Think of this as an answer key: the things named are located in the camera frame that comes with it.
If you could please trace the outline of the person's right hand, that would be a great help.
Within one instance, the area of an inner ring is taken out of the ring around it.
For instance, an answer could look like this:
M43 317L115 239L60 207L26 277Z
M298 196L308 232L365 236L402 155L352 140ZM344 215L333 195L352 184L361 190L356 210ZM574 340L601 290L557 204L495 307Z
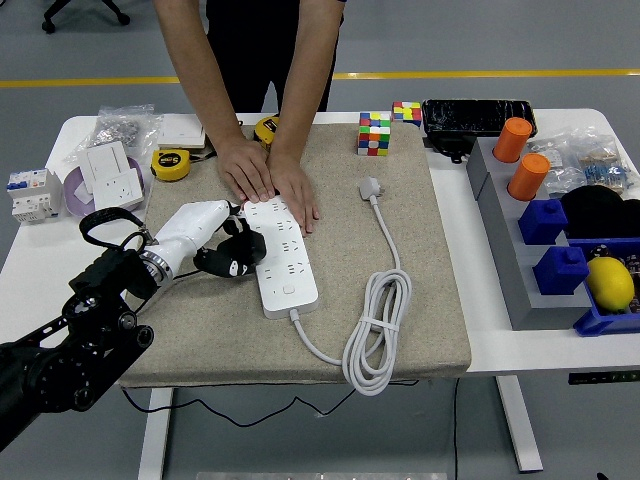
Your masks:
M267 153L257 142L238 136L215 149L218 173L241 202L267 201L275 195Z

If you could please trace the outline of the person's left hand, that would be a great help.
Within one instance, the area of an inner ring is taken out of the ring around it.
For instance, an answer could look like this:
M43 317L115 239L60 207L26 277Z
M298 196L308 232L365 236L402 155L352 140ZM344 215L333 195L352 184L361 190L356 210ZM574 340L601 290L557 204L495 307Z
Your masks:
M287 204L303 236L312 234L320 218L315 193L300 158L272 148L267 166L274 188Z

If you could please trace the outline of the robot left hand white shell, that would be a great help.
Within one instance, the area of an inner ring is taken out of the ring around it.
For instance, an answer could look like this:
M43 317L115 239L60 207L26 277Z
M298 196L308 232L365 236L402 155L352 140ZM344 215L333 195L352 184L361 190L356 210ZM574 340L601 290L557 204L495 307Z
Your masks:
M223 278L253 273L253 231L240 210L226 200L182 205L141 254L157 284L171 283L189 258L198 270Z

